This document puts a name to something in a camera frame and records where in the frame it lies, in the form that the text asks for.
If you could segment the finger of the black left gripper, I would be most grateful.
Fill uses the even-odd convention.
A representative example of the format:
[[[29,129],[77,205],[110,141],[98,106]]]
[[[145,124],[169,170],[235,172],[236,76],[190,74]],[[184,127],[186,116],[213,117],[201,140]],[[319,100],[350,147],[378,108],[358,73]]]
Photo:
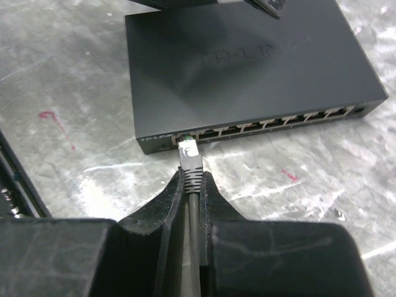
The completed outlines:
[[[285,10],[286,0],[244,0],[255,9],[279,19]]]

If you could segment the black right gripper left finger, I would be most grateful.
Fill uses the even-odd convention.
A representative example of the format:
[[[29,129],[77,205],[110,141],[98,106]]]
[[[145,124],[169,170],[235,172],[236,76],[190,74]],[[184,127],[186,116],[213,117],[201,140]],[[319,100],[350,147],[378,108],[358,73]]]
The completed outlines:
[[[120,221],[3,218],[2,296],[179,296],[184,173]]]

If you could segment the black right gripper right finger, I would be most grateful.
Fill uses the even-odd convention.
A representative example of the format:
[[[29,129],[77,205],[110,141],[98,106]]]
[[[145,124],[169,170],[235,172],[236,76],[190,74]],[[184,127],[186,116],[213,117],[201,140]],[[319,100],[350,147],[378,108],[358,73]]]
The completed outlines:
[[[372,296],[358,247],[343,226],[248,220],[209,172],[199,203],[203,296]]]

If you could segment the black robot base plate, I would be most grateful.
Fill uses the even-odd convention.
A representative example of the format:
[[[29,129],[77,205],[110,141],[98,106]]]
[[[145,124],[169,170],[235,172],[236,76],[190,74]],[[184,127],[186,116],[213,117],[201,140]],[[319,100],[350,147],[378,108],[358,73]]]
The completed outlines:
[[[1,134],[1,218],[51,218],[22,164]]]

